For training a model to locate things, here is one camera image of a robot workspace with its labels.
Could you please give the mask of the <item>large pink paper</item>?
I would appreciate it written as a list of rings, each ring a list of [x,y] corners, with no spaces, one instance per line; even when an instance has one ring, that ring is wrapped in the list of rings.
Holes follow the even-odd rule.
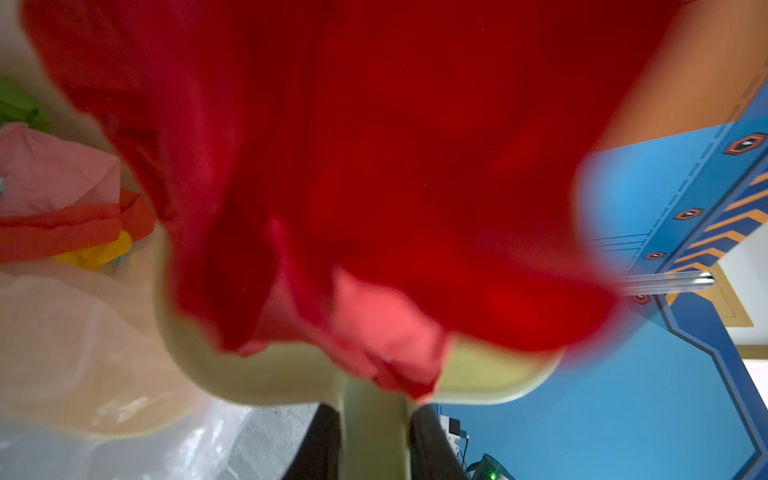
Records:
[[[120,161],[111,154],[34,130],[25,123],[1,128],[3,217],[116,203],[120,176]]]

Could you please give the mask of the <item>green dustpan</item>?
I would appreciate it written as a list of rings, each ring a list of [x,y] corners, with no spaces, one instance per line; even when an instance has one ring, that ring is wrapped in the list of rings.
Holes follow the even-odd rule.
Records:
[[[276,342],[241,357],[220,352],[180,312],[168,292],[171,246],[154,235],[154,306],[166,349],[184,374],[208,393],[250,406],[326,404],[340,415],[338,479],[411,479],[410,420],[419,406],[369,380],[347,375],[319,348]]]

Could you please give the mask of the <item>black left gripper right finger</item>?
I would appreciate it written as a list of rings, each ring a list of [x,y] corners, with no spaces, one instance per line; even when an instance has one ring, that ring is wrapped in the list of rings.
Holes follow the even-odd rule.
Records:
[[[411,416],[409,448],[412,480],[467,480],[430,406]]]

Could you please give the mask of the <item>green paper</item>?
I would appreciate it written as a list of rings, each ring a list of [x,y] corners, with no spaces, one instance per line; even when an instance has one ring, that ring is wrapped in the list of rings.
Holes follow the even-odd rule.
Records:
[[[0,85],[1,124],[26,123],[30,128],[52,132],[52,121],[41,104],[7,78]]]

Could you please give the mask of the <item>large red paper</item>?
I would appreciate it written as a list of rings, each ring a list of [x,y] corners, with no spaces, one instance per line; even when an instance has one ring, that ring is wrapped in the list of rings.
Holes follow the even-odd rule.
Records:
[[[417,401],[455,335],[545,352],[619,299],[573,184],[678,1],[25,1],[220,349],[314,344]]]

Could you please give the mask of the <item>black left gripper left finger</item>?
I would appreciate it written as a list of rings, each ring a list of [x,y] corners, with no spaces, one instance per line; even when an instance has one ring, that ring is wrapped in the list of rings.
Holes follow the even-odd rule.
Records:
[[[337,480],[341,451],[340,415],[320,404],[283,480]]]

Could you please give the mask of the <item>yellow paper ball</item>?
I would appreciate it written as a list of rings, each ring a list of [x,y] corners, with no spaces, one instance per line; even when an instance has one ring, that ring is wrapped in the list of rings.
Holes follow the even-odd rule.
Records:
[[[129,253],[133,245],[131,235],[122,230],[112,242],[55,255],[52,260],[67,263],[89,271],[98,271],[106,264]]]

